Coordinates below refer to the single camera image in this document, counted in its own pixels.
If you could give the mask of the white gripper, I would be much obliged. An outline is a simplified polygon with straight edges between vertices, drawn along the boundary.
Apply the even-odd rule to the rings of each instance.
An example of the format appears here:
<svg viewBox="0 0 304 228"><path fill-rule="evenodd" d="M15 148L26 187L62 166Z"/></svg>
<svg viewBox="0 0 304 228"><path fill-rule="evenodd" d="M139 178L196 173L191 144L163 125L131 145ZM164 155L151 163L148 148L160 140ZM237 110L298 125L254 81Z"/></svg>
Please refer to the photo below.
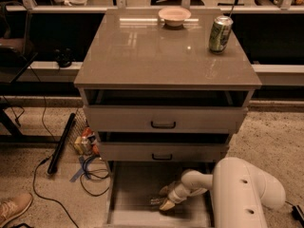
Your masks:
<svg viewBox="0 0 304 228"><path fill-rule="evenodd" d="M165 185L159 192L161 197L167 196L169 199L165 199L160 205L161 211L168 211L175 207L175 203L181 203L190 196L190 190L186 188L181 182L173 181L168 185Z"/></svg>

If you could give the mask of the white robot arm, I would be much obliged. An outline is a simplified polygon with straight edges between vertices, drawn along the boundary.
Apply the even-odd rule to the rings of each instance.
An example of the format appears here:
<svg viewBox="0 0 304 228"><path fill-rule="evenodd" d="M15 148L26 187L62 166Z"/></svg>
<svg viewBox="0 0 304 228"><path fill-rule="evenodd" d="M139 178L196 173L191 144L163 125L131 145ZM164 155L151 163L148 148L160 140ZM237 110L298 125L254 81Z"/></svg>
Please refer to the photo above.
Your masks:
<svg viewBox="0 0 304 228"><path fill-rule="evenodd" d="M281 208L286 192L281 182L249 162L228 157L220 160L211 174L193 169L164 186L162 211L189 197L211 193L215 228L268 228L263 209Z"/></svg>

